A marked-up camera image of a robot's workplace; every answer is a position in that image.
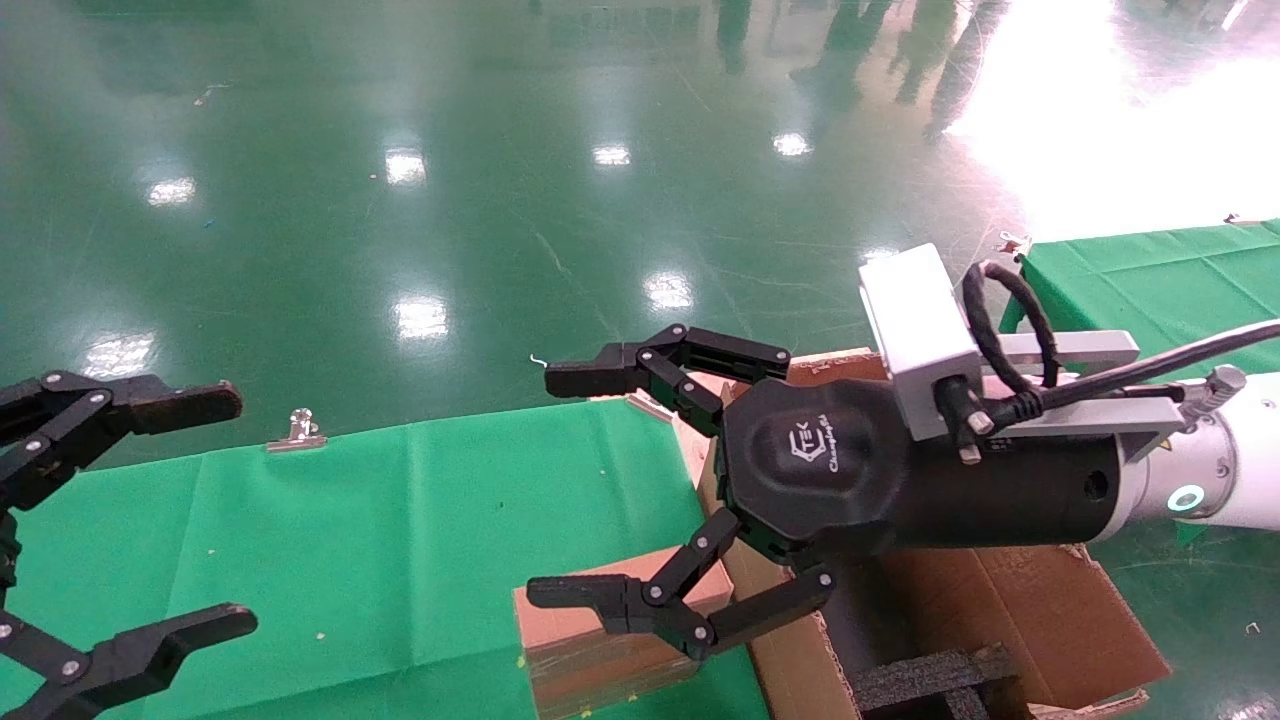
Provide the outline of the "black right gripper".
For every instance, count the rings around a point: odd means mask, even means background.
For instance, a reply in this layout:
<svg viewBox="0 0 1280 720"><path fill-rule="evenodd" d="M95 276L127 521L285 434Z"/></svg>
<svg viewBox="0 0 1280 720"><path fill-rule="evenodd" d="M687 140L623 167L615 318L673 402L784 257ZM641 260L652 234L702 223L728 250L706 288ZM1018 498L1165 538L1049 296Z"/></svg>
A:
<svg viewBox="0 0 1280 720"><path fill-rule="evenodd" d="M887 382L794 386L782 380L790 363L786 348L673 324L641 342L608 343L589 361L548 364L553 397L643 391L701 436L722 427L719 488L742 523L728 509L716 511L648 580L535 577L527 601L589 609L609 635L652 634L704 661L815 612L836 587L832 571L817 564L710 615L696 612L686 596L741 528L758 552L791 562L1085 543L1114 515L1121 464L1110 436L997 438L980 442L979 462L968 465L945 438L914 441ZM694 372L763 382L723 413Z"/></svg>

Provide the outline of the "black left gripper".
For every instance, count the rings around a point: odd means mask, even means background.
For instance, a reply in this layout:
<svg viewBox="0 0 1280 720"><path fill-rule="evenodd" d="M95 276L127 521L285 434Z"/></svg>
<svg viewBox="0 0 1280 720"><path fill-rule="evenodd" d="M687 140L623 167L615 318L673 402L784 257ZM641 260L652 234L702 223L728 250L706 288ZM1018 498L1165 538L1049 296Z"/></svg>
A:
<svg viewBox="0 0 1280 720"><path fill-rule="evenodd" d="M156 375L100 380L49 372L1 392L1 591L17 584L20 542L8 510L29 511L127 436L157 436L238 418L225 380L173 388ZM3 656L44 683L4 719L96 719L168 691L195 652L259 629L246 606L220 603L122 632L79 651L4 610Z"/></svg>

